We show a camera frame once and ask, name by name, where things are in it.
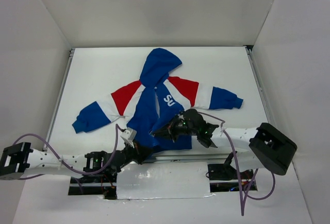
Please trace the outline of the blue white red hooded jacket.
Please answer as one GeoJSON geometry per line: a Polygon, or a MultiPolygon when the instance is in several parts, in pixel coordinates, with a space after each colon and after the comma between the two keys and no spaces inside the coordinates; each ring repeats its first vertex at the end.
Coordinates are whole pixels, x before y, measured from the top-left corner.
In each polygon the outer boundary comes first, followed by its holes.
{"type": "Polygon", "coordinates": [[[190,150],[192,138],[153,137],[174,116],[190,108],[204,110],[240,109],[243,99],[226,89],[170,76],[182,61],[163,48],[152,50],[146,58],[139,80],[133,81],[84,107],[72,124],[76,133],[88,133],[120,117],[136,130],[137,141],[154,152],[190,150]]]}

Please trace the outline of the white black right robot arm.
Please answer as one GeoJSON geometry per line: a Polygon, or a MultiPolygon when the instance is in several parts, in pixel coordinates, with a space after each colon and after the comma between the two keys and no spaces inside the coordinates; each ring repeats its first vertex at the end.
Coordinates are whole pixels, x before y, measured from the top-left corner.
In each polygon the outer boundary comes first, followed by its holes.
{"type": "Polygon", "coordinates": [[[224,166],[229,178],[259,168],[284,176],[298,148],[295,142],[269,123],[261,123],[254,128],[225,128],[206,122],[196,109],[176,115],[167,124],[152,131],[152,135],[173,142],[195,136],[206,148],[233,148],[224,166]]]}

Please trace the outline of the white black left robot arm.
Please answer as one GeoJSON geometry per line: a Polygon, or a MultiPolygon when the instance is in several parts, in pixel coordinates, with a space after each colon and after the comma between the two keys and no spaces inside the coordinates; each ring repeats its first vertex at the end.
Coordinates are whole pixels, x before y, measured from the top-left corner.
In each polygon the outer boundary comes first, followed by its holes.
{"type": "Polygon", "coordinates": [[[134,143],[112,153],[105,151],[79,155],[60,155],[31,148],[31,143],[18,143],[3,150],[1,180],[20,180],[35,175],[63,175],[89,182],[101,176],[116,175],[121,169],[135,162],[142,164],[153,150],[134,143]]]}

